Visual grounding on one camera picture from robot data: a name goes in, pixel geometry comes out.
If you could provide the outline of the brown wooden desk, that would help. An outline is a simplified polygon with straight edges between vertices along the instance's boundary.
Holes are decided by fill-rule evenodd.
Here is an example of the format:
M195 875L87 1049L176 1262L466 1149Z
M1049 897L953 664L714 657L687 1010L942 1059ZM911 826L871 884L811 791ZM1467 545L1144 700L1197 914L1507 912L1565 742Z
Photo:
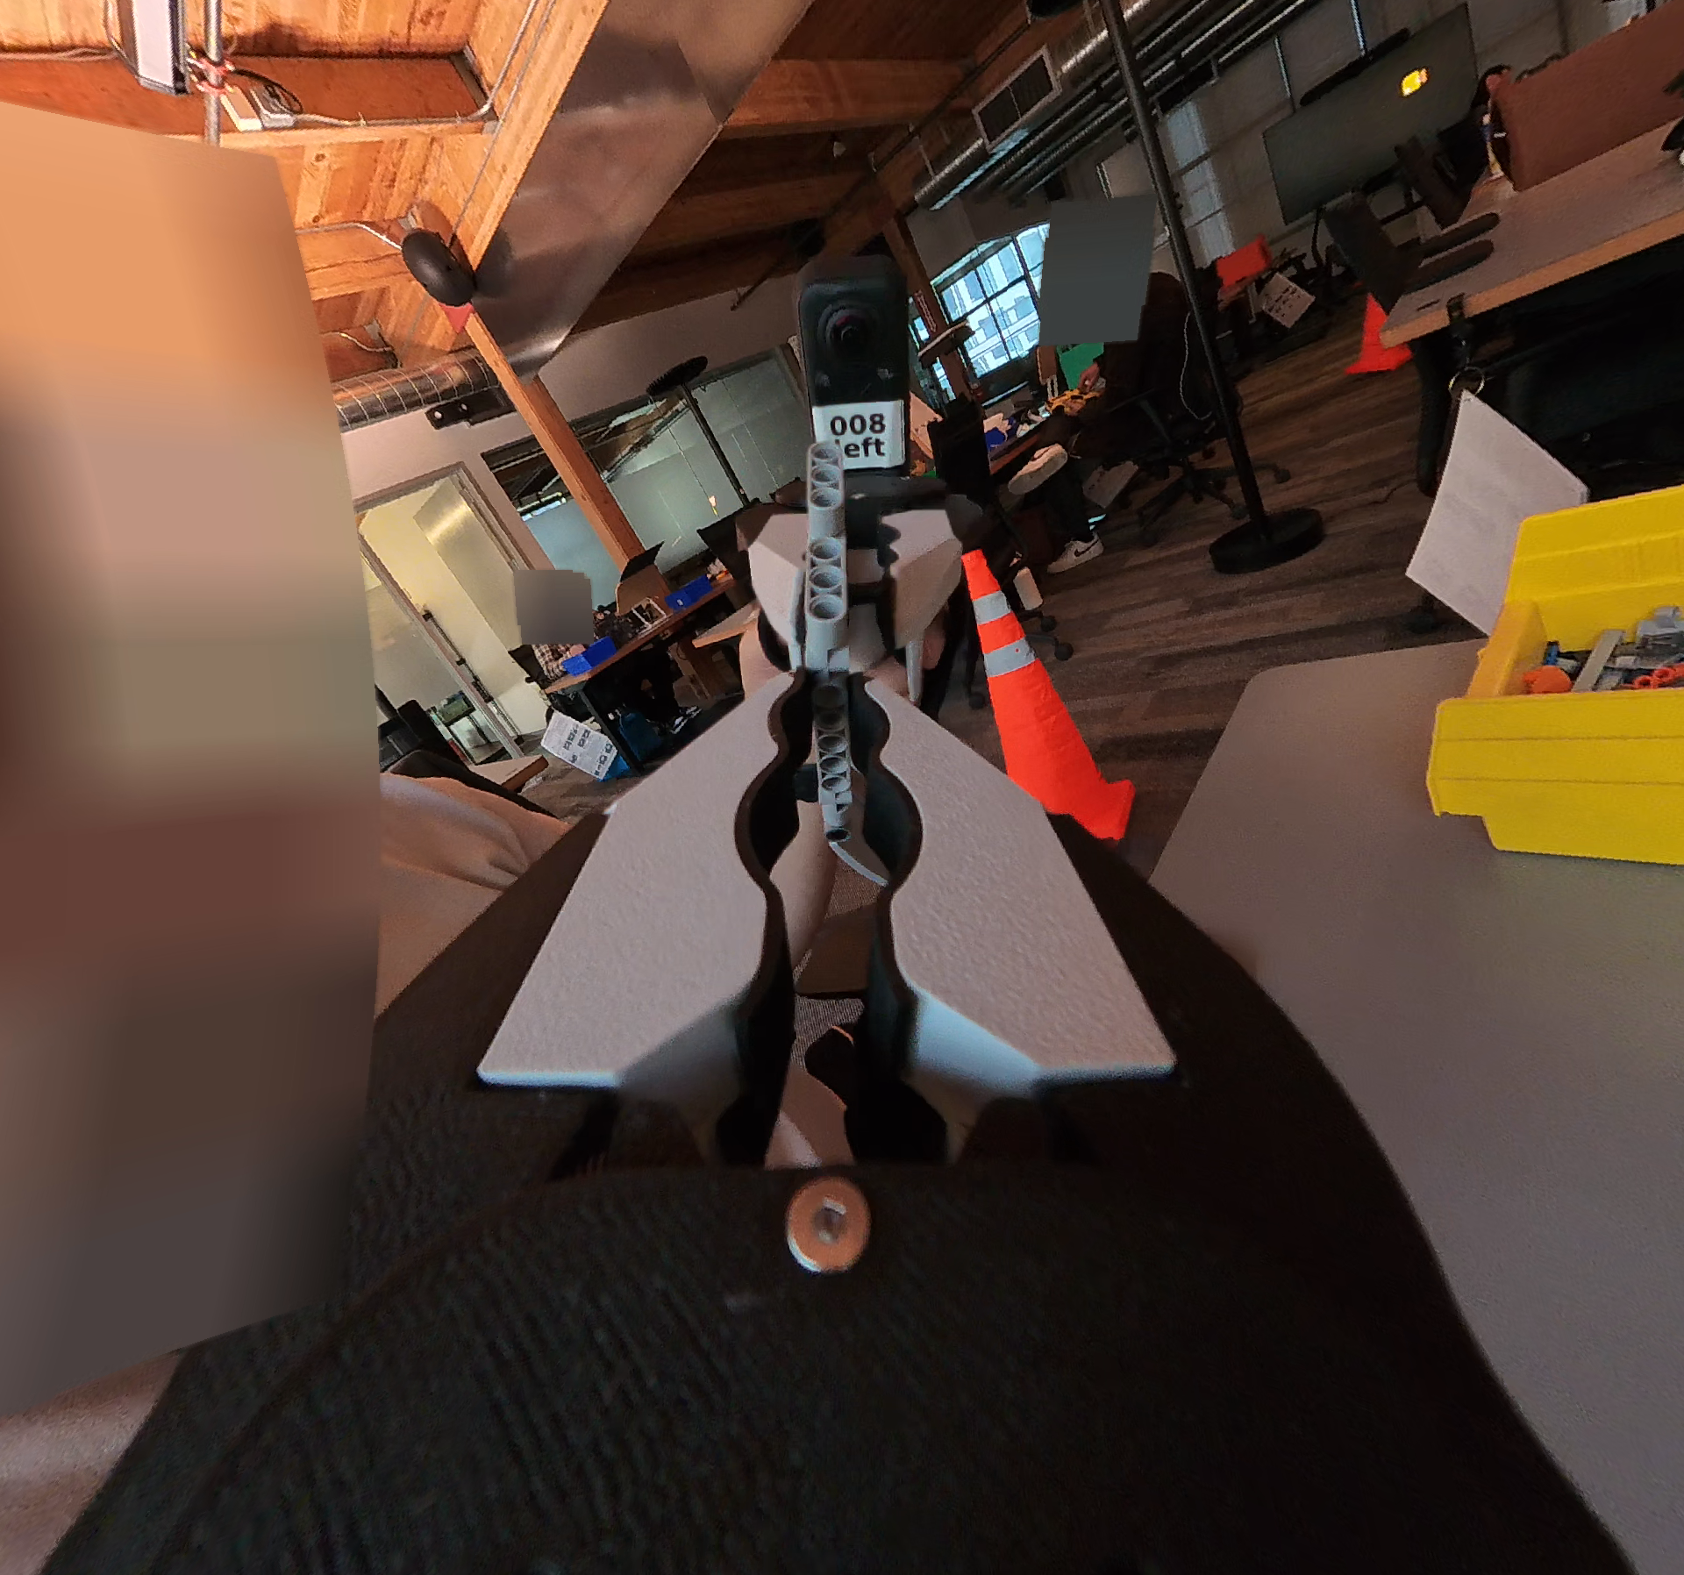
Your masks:
M743 697L731 646L747 629L745 584L710 578L716 596L670 613L665 596L638 607L638 633L616 658L543 691L552 711L592 722L641 775L700 737Z

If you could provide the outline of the silver spiral duct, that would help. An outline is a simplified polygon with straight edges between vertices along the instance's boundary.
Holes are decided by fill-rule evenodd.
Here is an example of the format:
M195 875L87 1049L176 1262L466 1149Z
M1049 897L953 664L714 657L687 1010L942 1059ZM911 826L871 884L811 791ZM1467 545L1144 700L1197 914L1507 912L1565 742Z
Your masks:
M424 412L433 429L514 412L494 370L474 350L452 352L430 367L348 378L335 385L333 401L342 432L412 412Z

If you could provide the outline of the black dome speaker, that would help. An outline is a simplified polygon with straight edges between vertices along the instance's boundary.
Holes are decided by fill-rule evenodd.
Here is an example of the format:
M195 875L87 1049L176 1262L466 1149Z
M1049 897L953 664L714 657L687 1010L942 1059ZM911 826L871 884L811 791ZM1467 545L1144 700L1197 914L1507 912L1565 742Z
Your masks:
M448 308L474 301L474 272L455 257L446 239L417 226L404 234L399 246L410 277L423 287L432 301Z

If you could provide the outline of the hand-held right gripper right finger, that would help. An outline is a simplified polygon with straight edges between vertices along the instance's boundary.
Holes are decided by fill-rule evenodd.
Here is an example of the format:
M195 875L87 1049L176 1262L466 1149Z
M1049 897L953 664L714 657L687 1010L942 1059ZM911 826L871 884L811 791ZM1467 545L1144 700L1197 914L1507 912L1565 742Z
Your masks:
M885 894L911 997L889 1069L942 1120L942 1152L991 1101L1168 1076L1168 1039L1044 810L911 702L862 691L887 722L873 781L909 802L915 835Z

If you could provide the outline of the pile of building bricks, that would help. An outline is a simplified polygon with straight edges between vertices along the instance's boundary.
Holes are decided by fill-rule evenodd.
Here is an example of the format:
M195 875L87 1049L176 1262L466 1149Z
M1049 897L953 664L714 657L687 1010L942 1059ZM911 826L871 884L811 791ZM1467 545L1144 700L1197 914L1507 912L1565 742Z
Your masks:
M1682 609L1660 606L1631 631L1609 629L1589 647L1549 638L1512 691L1527 697L1682 688Z

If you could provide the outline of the black office chair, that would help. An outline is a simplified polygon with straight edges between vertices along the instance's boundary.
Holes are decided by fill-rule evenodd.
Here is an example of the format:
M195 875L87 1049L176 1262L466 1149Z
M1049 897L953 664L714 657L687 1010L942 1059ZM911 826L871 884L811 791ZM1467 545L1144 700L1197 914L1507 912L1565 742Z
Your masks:
M1139 334L1131 343L1108 345L1102 429L1142 478L1162 485L1130 518L1141 545L1153 545L1162 522L1181 500L1213 500L1232 520L1246 507L1228 493L1230 467L1210 463L1210 445L1223 436L1215 414L1215 387L1204 358L1190 297L1181 281L1152 272Z

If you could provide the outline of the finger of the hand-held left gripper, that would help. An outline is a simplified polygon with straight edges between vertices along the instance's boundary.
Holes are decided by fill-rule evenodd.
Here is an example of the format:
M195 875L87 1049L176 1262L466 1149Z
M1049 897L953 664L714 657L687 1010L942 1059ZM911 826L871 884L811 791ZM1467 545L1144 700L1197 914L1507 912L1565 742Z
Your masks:
M789 642L791 669L796 671L803 668L802 609L805 607L807 545L809 513L805 511L767 511L747 545L752 595L774 629Z
M955 593L960 544L946 511L895 511L878 520L878 629L889 651L902 653L907 695L916 699L924 642Z

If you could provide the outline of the grey building brick assembly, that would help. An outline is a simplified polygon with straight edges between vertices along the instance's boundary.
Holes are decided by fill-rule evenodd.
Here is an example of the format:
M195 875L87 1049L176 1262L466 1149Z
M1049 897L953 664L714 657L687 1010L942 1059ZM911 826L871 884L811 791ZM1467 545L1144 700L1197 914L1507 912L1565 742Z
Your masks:
M796 638L811 684L816 799L831 852L865 881L887 872L865 841L865 790L853 784L851 677L865 677L887 655L873 602L851 613L845 465L836 441L809 451L809 544Z

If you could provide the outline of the person's left forearm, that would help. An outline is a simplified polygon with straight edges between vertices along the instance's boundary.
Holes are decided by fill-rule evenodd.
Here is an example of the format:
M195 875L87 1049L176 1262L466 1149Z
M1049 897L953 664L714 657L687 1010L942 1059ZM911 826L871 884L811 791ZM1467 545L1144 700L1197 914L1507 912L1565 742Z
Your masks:
M831 850L822 808L796 804L796 832L780 852L771 881L780 895L789 937L789 963L802 970L831 908L840 861Z

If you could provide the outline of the large dark wall screen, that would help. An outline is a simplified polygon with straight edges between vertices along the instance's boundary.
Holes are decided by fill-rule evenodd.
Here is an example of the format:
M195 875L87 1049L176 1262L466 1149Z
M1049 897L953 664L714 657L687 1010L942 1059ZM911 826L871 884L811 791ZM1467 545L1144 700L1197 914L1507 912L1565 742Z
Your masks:
M1396 163L1396 146L1452 128L1476 84L1469 8L1407 37L1316 104L1265 132L1285 223L1312 217Z

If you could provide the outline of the brown cardboard sheet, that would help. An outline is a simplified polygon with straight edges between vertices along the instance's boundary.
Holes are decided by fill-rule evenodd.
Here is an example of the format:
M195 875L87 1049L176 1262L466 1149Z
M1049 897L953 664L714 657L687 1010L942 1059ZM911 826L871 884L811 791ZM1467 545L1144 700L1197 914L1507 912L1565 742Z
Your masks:
M1680 91L1669 91L1682 71L1680 8L1669 2L1496 91L1516 192L1680 119Z

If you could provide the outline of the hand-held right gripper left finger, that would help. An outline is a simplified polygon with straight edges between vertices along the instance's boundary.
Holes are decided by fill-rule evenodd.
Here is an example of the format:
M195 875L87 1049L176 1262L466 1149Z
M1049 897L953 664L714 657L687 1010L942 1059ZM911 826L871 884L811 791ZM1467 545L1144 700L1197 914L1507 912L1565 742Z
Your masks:
M763 1165L792 974L769 879L796 833L807 680L778 677L616 802L477 1076L608 1089Z

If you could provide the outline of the wooden post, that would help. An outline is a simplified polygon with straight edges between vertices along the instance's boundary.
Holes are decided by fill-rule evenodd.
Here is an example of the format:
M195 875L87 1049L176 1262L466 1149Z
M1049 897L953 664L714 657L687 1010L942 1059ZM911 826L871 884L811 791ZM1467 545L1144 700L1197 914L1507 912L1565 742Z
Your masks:
M643 553L643 547L561 409L541 380L536 376L523 380L514 370L474 305L459 307L454 314L459 314L454 323L466 330L474 349L494 372L495 383L561 474L570 500L581 509L610 562L621 571L628 560Z

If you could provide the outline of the yellow plastic bin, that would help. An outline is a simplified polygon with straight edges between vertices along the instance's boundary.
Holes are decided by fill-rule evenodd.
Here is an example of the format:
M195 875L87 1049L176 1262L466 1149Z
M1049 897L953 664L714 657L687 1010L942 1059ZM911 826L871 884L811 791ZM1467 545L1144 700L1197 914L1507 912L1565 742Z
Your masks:
M1680 487L1521 524L1467 693L1436 711L1434 812L1480 817L1509 852L1680 864L1680 662L1644 664L1651 686L1527 686L1551 642L1591 658L1611 638L1614 653L1680 596Z

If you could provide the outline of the pale office desk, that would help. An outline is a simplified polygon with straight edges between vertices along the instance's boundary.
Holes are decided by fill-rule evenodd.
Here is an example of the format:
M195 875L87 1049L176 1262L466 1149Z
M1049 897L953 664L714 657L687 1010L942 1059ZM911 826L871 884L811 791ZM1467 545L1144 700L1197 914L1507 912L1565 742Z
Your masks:
M1421 385L1419 491L1461 394L1523 429L1593 496L1680 472L1680 124L1527 192L1500 192L1467 268L1403 294L1381 339Z

